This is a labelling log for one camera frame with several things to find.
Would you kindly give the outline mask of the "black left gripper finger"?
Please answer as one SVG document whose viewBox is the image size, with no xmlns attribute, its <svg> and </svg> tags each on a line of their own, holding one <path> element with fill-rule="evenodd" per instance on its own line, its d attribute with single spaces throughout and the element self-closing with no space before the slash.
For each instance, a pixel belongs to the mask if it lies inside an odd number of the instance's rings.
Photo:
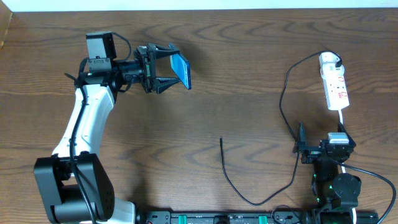
<svg viewBox="0 0 398 224">
<path fill-rule="evenodd" d="M 155 45 L 155 59 L 161 59 L 164 57 L 169 57 L 171 55 L 179 54 L 180 50 L 174 46 L 173 43 L 169 43 L 167 47 L 161 45 Z"/>
<path fill-rule="evenodd" d="M 181 82 L 179 78 L 157 77 L 154 80 L 154 90 L 157 94 L 161 94 L 166 89 L 179 82 Z"/>
</svg>

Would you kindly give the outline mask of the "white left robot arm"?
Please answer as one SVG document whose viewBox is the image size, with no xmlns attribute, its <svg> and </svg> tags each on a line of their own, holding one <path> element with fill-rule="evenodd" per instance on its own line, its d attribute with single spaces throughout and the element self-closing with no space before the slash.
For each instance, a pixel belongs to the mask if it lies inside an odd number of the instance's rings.
<svg viewBox="0 0 398 224">
<path fill-rule="evenodd" d="M 51 223 L 137 223 L 135 205 L 115 196 L 99 159 L 106 120 L 123 85 L 157 94 L 178 82 L 191 89 L 190 63 L 173 44 L 140 46 L 134 60 L 116 60 L 104 41 L 87 46 L 68 126 L 52 155 L 36 160 L 36 183 Z"/>
</svg>

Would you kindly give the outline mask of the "blue Galaxy smartphone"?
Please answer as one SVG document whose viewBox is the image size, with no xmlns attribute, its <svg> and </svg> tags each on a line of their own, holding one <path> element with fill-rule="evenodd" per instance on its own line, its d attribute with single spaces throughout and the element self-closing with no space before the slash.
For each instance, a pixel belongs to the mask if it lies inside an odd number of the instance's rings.
<svg viewBox="0 0 398 224">
<path fill-rule="evenodd" d="M 170 66 L 188 90 L 192 89 L 190 62 L 181 54 L 170 56 Z"/>
</svg>

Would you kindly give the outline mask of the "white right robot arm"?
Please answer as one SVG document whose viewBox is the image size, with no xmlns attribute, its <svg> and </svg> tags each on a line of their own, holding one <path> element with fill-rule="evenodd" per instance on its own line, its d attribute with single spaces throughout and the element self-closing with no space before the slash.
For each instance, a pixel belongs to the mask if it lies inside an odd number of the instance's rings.
<svg viewBox="0 0 398 224">
<path fill-rule="evenodd" d="M 313 166 L 312 190 L 318 203 L 307 212 L 307 223 L 358 222 L 356 207 L 361 179 L 339 170 L 355 147 L 356 143 L 341 123 L 338 130 L 328 133 L 318 146 L 308 144 L 305 128 L 299 124 L 293 151 L 302 156 L 301 163 Z"/>
</svg>

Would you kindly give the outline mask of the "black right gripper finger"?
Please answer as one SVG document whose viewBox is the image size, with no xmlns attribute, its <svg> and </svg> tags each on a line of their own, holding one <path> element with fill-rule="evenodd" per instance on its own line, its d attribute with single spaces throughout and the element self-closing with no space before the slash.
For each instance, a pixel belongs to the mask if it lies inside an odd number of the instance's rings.
<svg viewBox="0 0 398 224">
<path fill-rule="evenodd" d="M 353 138 L 348 134 L 348 132 L 346 131 L 346 129 L 345 129 L 344 125 L 343 125 L 343 123 L 339 123 L 339 124 L 338 124 L 338 129 L 337 129 L 337 130 L 338 130 L 339 133 L 345 133 L 345 134 L 346 134 L 346 136 L 347 136 L 347 138 L 348 138 L 348 144 L 349 144 L 350 146 L 356 147 L 355 141 L 354 141 Z"/>
<path fill-rule="evenodd" d="M 303 123 L 299 123 L 297 138 L 293 148 L 293 153 L 302 153 L 307 148 L 307 140 Z"/>
</svg>

